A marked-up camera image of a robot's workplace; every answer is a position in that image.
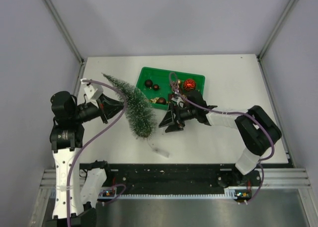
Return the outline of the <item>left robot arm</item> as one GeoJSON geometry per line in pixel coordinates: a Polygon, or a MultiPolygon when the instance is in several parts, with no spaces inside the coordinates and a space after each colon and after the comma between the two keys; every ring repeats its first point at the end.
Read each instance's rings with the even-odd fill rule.
{"type": "Polygon", "coordinates": [[[77,104],[77,98],[67,91],[54,94],[51,109],[54,125],[50,143],[56,168],[55,207],[49,227],[94,227],[97,223],[96,203],[101,188],[111,183],[113,174],[106,161],[80,166],[83,150],[83,123],[100,117],[103,123],[121,114],[123,102],[105,96],[101,91],[93,96],[96,104],[77,104]]]}

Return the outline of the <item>small green christmas tree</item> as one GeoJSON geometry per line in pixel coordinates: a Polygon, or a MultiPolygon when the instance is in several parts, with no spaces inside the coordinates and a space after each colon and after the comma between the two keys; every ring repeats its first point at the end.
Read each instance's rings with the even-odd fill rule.
{"type": "Polygon", "coordinates": [[[124,80],[107,74],[103,74],[103,76],[125,96],[127,101],[125,114],[130,130],[135,137],[150,138],[156,130],[157,121],[154,109],[144,93],[124,80]]]}

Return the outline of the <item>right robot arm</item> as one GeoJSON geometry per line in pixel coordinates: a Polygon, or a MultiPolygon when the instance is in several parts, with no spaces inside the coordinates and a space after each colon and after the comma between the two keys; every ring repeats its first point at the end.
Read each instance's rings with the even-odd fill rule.
{"type": "Polygon", "coordinates": [[[274,153],[274,145],[282,137],[280,129],[262,107],[255,105],[246,112],[220,111],[216,105],[207,105],[197,90],[172,95],[159,128],[165,128],[166,133],[179,132],[184,129],[185,122],[192,119],[209,127],[236,129],[241,136],[245,148],[240,158],[231,171],[218,175],[218,185],[223,188],[248,182],[250,172],[264,160],[264,153],[268,149],[274,153]]]}

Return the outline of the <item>clear battery box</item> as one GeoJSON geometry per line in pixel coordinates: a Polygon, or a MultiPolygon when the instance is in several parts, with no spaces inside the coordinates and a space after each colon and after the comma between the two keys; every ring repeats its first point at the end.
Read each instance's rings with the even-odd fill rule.
{"type": "Polygon", "coordinates": [[[165,151],[165,150],[162,150],[162,149],[159,149],[159,148],[152,148],[153,152],[165,157],[165,158],[169,158],[170,156],[170,153],[165,151]]]}

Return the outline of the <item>green plastic tray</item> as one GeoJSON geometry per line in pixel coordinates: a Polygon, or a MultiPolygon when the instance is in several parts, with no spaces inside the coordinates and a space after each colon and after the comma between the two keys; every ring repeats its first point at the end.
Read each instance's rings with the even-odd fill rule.
{"type": "MultiPolygon", "coordinates": [[[[136,87],[140,89],[151,103],[152,107],[159,110],[167,110],[169,95],[172,94],[172,88],[169,83],[169,74],[171,70],[156,69],[150,67],[143,67],[140,71],[136,87]],[[146,81],[151,80],[153,85],[158,85],[159,89],[154,90],[153,87],[146,86],[146,81]],[[156,98],[164,98],[167,104],[153,103],[152,100],[156,98]]],[[[191,73],[183,73],[174,71],[179,80],[182,82],[187,79],[193,79],[196,83],[196,90],[203,94],[205,85],[205,76],[191,73]]]]}

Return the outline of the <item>large brown matte bauble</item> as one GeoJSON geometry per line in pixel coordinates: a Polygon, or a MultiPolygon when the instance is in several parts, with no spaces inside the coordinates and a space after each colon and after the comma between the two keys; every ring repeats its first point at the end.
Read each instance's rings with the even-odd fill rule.
{"type": "Polygon", "coordinates": [[[153,86],[153,82],[150,79],[146,80],[144,84],[145,84],[145,87],[147,88],[152,88],[153,86]]]}

